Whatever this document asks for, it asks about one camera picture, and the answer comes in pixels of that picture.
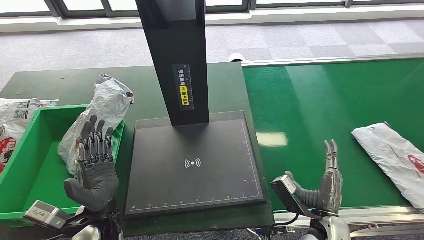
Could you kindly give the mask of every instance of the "gray glove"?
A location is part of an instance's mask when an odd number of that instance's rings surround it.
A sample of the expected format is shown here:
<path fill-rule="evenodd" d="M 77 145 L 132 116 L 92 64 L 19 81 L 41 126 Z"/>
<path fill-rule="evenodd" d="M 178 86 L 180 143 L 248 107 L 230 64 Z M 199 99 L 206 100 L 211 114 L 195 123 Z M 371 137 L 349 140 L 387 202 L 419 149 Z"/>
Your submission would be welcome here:
<path fill-rule="evenodd" d="M 119 179 L 112 156 L 112 132 L 110 127 L 103 136 L 104 120 L 95 128 L 97 116 L 93 115 L 81 131 L 77 140 L 79 148 L 77 179 L 64 181 L 68 198 L 93 212 L 102 211 L 114 197 Z"/>

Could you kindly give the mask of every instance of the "scanning platform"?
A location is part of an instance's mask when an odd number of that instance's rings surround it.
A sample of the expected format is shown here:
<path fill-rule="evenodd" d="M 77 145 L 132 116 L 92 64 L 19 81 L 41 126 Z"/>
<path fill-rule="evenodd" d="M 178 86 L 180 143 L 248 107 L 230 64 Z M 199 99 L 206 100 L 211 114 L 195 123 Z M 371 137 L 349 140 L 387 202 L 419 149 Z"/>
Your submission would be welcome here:
<path fill-rule="evenodd" d="M 136 122 L 125 216 L 265 203 L 242 111 Z"/>

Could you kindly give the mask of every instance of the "plastic bag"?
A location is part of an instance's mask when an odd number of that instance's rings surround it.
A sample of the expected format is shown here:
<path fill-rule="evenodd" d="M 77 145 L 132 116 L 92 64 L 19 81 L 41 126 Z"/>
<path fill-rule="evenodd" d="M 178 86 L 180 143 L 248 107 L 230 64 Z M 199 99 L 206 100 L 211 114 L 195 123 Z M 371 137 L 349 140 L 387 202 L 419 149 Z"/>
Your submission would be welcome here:
<path fill-rule="evenodd" d="M 385 123 L 357 128 L 352 134 L 402 196 L 424 213 L 424 153 Z"/>
<path fill-rule="evenodd" d="M 40 108 L 59 106 L 59 99 L 40 100 Z"/>
<path fill-rule="evenodd" d="M 39 106 L 39 98 L 0 99 L 0 174 Z"/>
<path fill-rule="evenodd" d="M 84 124 L 90 120 L 92 115 L 97 115 L 98 119 L 105 121 L 104 132 L 109 127 L 116 129 L 134 102 L 133 96 L 133 92 L 127 86 L 113 77 L 104 73 L 98 77 L 94 85 L 94 97 L 91 103 L 67 131 L 57 150 L 71 175 L 77 173 L 79 158 L 77 141 Z"/>

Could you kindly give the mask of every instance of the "yellow warning sticker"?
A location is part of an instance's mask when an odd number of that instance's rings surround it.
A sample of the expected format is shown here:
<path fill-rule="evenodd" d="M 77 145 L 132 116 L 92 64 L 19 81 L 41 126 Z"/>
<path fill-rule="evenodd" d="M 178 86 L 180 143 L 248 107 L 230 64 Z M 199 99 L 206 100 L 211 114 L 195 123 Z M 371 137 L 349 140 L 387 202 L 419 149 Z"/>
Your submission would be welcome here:
<path fill-rule="evenodd" d="M 179 86 L 179 93 L 181 94 L 181 102 L 183 106 L 190 105 L 189 93 L 187 92 L 187 86 Z"/>

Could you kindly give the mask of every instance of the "green bin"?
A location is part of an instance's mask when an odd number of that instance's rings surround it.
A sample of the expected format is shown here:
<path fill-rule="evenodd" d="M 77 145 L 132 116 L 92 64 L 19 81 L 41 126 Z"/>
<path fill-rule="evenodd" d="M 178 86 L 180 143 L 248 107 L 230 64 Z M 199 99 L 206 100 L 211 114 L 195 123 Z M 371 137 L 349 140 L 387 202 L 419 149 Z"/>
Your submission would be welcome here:
<path fill-rule="evenodd" d="M 84 112 L 87 105 L 40 108 L 33 116 L 22 139 L 0 175 L 0 224 L 10 227 L 32 225 L 22 216 L 36 200 L 68 214 L 79 205 L 69 199 L 64 180 L 72 178 L 58 155 L 58 145 L 65 133 Z M 112 155 L 116 161 L 124 131 L 124 121 L 112 135 Z"/>

